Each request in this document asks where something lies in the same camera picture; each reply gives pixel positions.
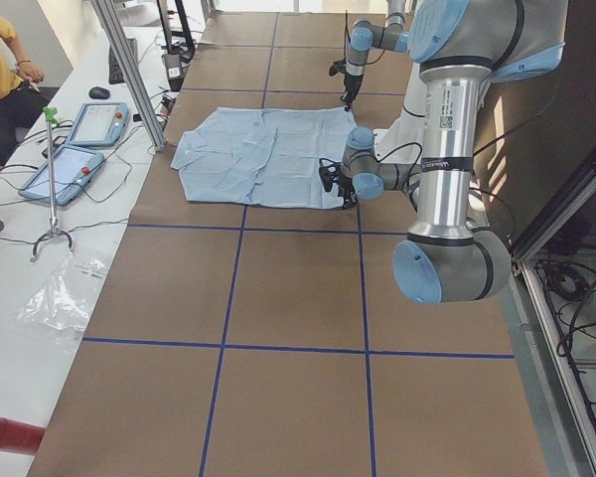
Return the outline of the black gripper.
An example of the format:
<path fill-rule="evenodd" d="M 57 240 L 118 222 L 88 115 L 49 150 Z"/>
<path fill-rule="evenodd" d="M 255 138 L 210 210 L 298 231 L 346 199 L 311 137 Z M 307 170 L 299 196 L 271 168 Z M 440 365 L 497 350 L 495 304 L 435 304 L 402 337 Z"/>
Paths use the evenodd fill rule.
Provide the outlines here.
<path fill-rule="evenodd" d="M 348 177 L 338 177 L 335 181 L 338 186 L 338 196 L 343 199 L 342 208 L 350 209 L 357 205 L 358 199 L 353 181 Z"/>
<path fill-rule="evenodd" d="M 350 110 L 356 100 L 363 82 L 363 76 L 355 76 L 349 73 L 344 74 L 344 93 L 341 96 L 341 101 L 344 104 L 345 110 Z"/>

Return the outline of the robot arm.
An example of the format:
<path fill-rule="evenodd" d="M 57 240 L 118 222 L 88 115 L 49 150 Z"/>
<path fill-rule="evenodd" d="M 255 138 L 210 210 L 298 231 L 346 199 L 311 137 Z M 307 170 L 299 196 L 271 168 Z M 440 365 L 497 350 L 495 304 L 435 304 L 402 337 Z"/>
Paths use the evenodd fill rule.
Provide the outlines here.
<path fill-rule="evenodd" d="M 488 227 L 468 218 L 478 109 L 494 82 L 554 70 L 564 47 L 564 1 L 425 1 L 411 20 L 392 1 L 383 25 L 356 22 L 345 57 L 345 106 L 356 99 L 371 49 L 406 53 L 411 83 L 425 88 L 420 156 L 412 164 L 378 158 L 370 129 L 348 135 L 339 163 L 322 165 L 321 182 L 346 205 L 386 191 L 409 196 L 417 217 L 395 248 L 392 268 L 401 293 L 421 304 L 480 300 L 498 293 L 511 258 Z"/>
<path fill-rule="evenodd" d="M 387 15 L 383 26 L 361 19 L 354 23 L 347 35 L 345 56 L 336 66 L 330 67 L 330 75 L 344 75 L 344 93 L 341 101 L 345 110 L 352 108 L 364 79 L 371 49 L 404 53 L 408 50 L 408 32 L 405 30 L 404 1 L 387 1 Z"/>

